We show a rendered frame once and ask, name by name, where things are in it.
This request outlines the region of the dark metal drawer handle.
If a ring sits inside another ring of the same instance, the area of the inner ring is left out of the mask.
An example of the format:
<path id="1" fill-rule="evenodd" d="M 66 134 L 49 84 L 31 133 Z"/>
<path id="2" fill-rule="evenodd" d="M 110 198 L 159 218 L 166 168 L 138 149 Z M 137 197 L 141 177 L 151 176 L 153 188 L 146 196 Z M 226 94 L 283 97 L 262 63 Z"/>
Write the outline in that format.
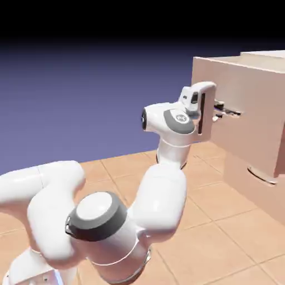
<path id="1" fill-rule="evenodd" d="M 242 114 L 240 111 L 230 110 L 224 106 L 214 106 L 214 110 L 222 115 L 240 116 Z"/>

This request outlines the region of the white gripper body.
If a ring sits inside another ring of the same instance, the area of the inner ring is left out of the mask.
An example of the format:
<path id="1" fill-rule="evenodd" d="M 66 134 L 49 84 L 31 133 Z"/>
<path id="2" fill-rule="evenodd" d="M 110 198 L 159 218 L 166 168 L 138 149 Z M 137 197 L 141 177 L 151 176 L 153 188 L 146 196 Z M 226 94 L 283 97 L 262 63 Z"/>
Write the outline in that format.
<path id="1" fill-rule="evenodd" d="M 216 84 L 203 81 L 193 84 L 192 88 L 199 93 L 198 106 L 200 110 L 200 120 L 194 133 L 194 142 L 209 141 L 213 124 Z"/>

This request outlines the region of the beige cabinet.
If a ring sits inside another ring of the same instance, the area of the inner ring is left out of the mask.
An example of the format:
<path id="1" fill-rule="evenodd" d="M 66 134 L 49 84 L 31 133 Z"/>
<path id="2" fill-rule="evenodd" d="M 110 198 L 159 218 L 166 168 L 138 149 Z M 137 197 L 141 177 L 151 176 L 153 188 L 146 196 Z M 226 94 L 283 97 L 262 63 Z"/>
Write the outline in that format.
<path id="1" fill-rule="evenodd" d="M 285 225 L 285 50 L 196 57 L 191 80 L 215 82 L 216 99 L 237 112 L 212 124 L 225 181 Z"/>

